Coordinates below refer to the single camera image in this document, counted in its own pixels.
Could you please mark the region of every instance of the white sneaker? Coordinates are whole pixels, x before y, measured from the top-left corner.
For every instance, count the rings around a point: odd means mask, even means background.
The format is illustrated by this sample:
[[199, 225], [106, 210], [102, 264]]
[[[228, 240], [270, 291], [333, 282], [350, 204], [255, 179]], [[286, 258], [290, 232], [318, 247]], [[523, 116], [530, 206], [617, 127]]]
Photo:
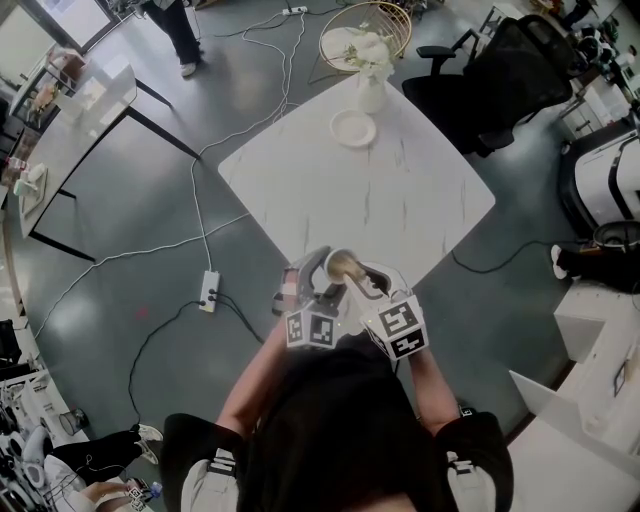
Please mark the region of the white sneaker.
[[190, 62], [189, 64], [181, 64], [180, 65], [180, 74], [182, 77], [187, 77], [193, 75], [196, 72], [196, 63]]
[[149, 425], [138, 425], [138, 434], [143, 441], [163, 441], [164, 436], [157, 428]]
[[558, 266], [558, 258], [562, 249], [557, 245], [551, 248], [551, 263], [553, 264], [553, 273], [557, 279], [565, 279], [567, 277], [567, 271]]
[[147, 446], [147, 443], [145, 443], [144, 441], [138, 441], [136, 444], [140, 448], [142, 448], [142, 455], [140, 455], [140, 457], [142, 457], [143, 459], [148, 460], [154, 466], [157, 466], [158, 465], [158, 457], [156, 457], [156, 454], [153, 453], [151, 451], [151, 448], [149, 448]]

